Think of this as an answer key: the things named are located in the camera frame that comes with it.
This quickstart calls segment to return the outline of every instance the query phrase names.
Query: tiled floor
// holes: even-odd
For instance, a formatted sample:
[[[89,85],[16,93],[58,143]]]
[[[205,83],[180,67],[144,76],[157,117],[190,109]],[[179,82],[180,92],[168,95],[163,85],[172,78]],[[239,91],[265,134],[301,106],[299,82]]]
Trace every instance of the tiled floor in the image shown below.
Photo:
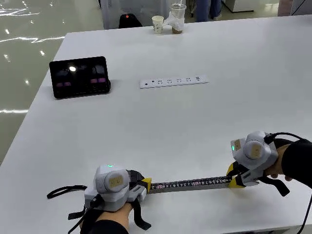
[[[220,20],[277,15],[278,0]],[[103,29],[98,0],[0,0],[0,164],[67,32]],[[186,21],[194,22],[187,14]]]

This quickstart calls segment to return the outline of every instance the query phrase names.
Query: plastic cup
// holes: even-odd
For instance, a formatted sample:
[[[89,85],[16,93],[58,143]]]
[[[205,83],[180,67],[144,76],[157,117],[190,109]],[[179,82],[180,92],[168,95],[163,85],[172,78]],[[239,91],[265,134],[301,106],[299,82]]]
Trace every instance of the plastic cup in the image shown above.
[[[182,3],[175,3],[175,4],[172,4],[170,8],[171,8],[171,14],[177,19],[181,19],[184,24],[184,15],[185,15],[186,5]],[[180,34],[182,32],[183,30],[176,30],[174,27],[172,27],[172,33]]]
[[[182,3],[175,3],[171,5],[171,13],[178,19],[183,19],[185,15],[186,5]]]
[[[153,16],[153,27],[156,34],[160,34],[162,32],[162,24],[164,23],[163,16]]]

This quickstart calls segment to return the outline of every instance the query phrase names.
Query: human hand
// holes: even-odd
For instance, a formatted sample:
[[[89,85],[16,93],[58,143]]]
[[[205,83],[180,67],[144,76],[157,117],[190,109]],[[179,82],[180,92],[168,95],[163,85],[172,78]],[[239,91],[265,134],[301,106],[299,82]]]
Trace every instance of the human hand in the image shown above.
[[[106,212],[106,211],[102,212],[102,214],[98,216],[96,222],[100,220],[112,220],[117,223],[120,223],[123,227],[125,227],[125,229],[129,231],[129,218],[128,217],[129,217],[129,213],[131,210],[132,210],[132,205],[130,203],[125,203],[125,205],[116,212]],[[83,222],[80,223],[80,229],[82,229],[82,226],[83,226]]]
[[[282,169],[282,159],[283,159],[284,152],[288,148],[289,145],[290,144],[283,145],[277,149],[277,153],[278,153],[277,161],[275,162],[275,164],[273,164],[271,167],[269,167],[268,169],[264,171],[265,175],[271,176],[273,179],[276,179],[278,175],[284,174],[283,169]],[[285,179],[287,181],[292,180],[292,178],[288,176],[285,176]]]

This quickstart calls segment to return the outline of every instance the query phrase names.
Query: power strip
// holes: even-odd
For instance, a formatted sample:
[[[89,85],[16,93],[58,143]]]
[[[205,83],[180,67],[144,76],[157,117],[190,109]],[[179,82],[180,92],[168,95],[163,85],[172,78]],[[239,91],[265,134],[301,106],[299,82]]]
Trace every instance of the power strip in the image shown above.
[[[140,88],[156,88],[164,86],[176,86],[176,85],[187,85],[187,84],[203,84],[208,83],[206,75],[187,77],[187,78],[167,78],[167,79],[149,79],[140,80]]]

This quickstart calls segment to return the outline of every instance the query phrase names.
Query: tape measure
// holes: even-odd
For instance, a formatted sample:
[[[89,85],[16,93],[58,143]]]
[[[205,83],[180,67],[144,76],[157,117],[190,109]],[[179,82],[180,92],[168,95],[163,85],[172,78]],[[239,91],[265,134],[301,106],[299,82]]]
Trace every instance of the tape measure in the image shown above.
[[[158,194],[190,190],[222,189],[227,188],[231,180],[232,176],[219,176],[202,179],[152,183],[148,193]]]

